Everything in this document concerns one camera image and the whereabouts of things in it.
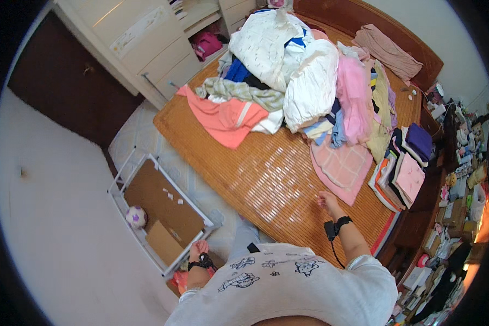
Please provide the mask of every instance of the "gray pants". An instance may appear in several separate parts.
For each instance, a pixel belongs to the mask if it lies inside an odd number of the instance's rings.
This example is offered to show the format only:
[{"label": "gray pants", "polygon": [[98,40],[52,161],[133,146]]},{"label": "gray pants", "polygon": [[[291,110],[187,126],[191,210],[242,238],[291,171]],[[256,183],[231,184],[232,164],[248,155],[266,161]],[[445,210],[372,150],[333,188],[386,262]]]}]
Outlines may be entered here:
[{"label": "gray pants", "polygon": [[243,220],[242,225],[237,227],[236,238],[232,245],[232,250],[228,256],[228,262],[238,260],[239,258],[249,255],[248,245],[251,243],[259,243],[259,231],[248,220]]}]

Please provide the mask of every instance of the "purple and white ball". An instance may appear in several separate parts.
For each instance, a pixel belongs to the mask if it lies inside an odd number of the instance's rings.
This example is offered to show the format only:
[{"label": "purple and white ball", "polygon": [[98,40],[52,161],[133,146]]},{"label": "purple and white ball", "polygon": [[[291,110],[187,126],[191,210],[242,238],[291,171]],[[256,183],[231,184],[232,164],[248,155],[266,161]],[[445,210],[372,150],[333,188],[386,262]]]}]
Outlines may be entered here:
[{"label": "purple and white ball", "polygon": [[127,211],[125,218],[132,228],[144,227],[149,219],[143,208],[131,206]]}]

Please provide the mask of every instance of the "brown door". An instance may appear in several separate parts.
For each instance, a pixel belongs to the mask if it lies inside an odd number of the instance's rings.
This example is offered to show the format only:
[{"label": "brown door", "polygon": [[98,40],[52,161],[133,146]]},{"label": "brown door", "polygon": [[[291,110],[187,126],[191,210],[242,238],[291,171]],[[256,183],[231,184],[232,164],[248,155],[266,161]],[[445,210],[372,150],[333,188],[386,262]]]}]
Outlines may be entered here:
[{"label": "brown door", "polygon": [[109,74],[53,12],[27,43],[8,86],[28,105],[104,149],[143,101]]}]

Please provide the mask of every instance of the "tiled floor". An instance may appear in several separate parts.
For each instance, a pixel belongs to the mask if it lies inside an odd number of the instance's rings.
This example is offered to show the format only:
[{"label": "tiled floor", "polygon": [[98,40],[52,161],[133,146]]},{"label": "tiled floor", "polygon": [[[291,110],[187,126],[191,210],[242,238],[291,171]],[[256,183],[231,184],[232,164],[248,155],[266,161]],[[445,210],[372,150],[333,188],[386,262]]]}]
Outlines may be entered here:
[{"label": "tiled floor", "polygon": [[[156,107],[145,100],[125,122],[109,146],[109,154],[114,165],[119,170],[134,145],[158,156],[158,162],[163,169],[199,209],[210,219],[222,221],[222,227],[210,235],[208,242],[211,250],[226,260],[234,241],[236,228],[241,224],[239,214],[201,179],[157,131],[152,123],[156,113]],[[128,163],[129,168],[124,169],[122,178],[126,178],[136,167],[141,155],[143,152]],[[261,242],[272,242],[261,232],[260,239]]]}]

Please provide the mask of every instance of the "bamboo sleeping mat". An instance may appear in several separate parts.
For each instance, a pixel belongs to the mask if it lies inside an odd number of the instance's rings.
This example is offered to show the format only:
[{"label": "bamboo sleeping mat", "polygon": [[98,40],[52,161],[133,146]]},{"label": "bamboo sleeping mat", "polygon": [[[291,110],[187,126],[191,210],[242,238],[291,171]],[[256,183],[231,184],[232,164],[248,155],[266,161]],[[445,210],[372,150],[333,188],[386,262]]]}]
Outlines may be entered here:
[{"label": "bamboo sleeping mat", "polygon": [[[338,30],[301,19],[321,26],[332,42],[352,45],[352,38]],[[217,67],[217,61],[209,64],[189,86],[195,89],[205,78],[217,76]],[[412,88],[400,91],[404,82],[389,69],[386,72],[397,94],[398,127],[418,123],[421,94],[409,101]],[[323,228],[329,217],[316,204],[318,192],[327,189],[313,170],[309,147],[300,134],[291,134],[287,128],[274,135],[250,133],[234,151],[214,140],[197,121],[187,98],[177,95],[156,114],[154,125],[209,186],[250,222],[276,241],[310,247],[338,266]],[[370,247],[391,214],[368,186],[374,168],[373,162],[353,207],[339,201]],[[334,242],[344,262],[340,240]]]}]

